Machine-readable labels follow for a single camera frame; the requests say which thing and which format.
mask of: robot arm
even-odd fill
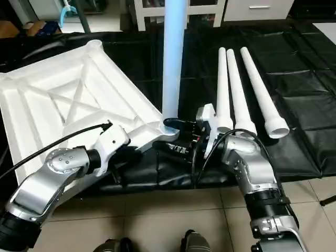
[[[181,130],[180,135],[184,131],[191,131],[192,135],[200,135],[199,129],[206,127],[209,135],[208,142],[201,143],[203,152],[199,151],[199,153],[204,155],[204,158],[209,158],[213,147],[223,136],[217,132],[212,104],[199,108],[196,122],[182,122],[179,119],[164,121],[166,126]],[[259,145],[246,136],[228,135],[224,144],[217,146],[215,156],[220,157],[220,161],[226,164],[230,173],[234,174],[250,215],[253,237],[259,239],[251,250],[253,252],[308,252],[293,212],[288,207],[290,201],[285,196],[269,160],[263,156]]]
[[[281,195],[273,169],[257,143],[230,135],[224,144],[222,162],[237,179],[251,218],[253,237],[259,239],[252,251],[308,252],[286,207],[290,202]]]
[[[113,125],[99,136],[91,150],[77,147],[49,153],[43,166],[22,182],[1,214],[0,251],[33,248],[65,187],[88,174],[103,177],[110,158],[129,142],[125,131]]]

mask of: drawer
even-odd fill
[[[228,0],[224,21],[286,19],[294,0]]]

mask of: floor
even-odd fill
[[[97,32],[120,32],[120,1],[108,0],[108,7],[104,14],[86,15],[90,30]],[[83,33],[84,29],[79,17],[68,17],[61,28],[63,33]]]
[[[336,44],[336,23],[319,23],[314,25]]]
[[[310,252],[336,247],[336,177],[284,183]],[[143,252],[176,252],[184,233],[200,232],[214,252],[248,252],[256,243],[237,187],[72,199],[56,209],[34,252],[92,252],[107,238],[130,237]]]

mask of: black tarp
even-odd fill
[[[0,72],[103,41],[108,56],[161,109],[163,33],[93,33],[49,38],[0,40]],[[271,140],[264,129],[239,49],[247,46],[290,134]],[[282,181],[336,174],[336,45],[313,25],[227,26],[189,29],[185,34],[179,117],[194,120],[198,107],[216,107],[218,49],[235,51],[252,120],[267,145]],[[3,126],[1,150],[7,146]],[[6,155],[10,164],[9,153]],[[190,166],[150,149],[143,158],[120,169],[123,185],[107,176],[86,193],[124,193],[190,188]],[[209,166],[200,187],[235,184],[219,166]]]

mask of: drawer handle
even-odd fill
[[[271,6],[267,6],[267,5],[264,5],[264,6],[250,6],[249,8],[250,9],[270,9]]]

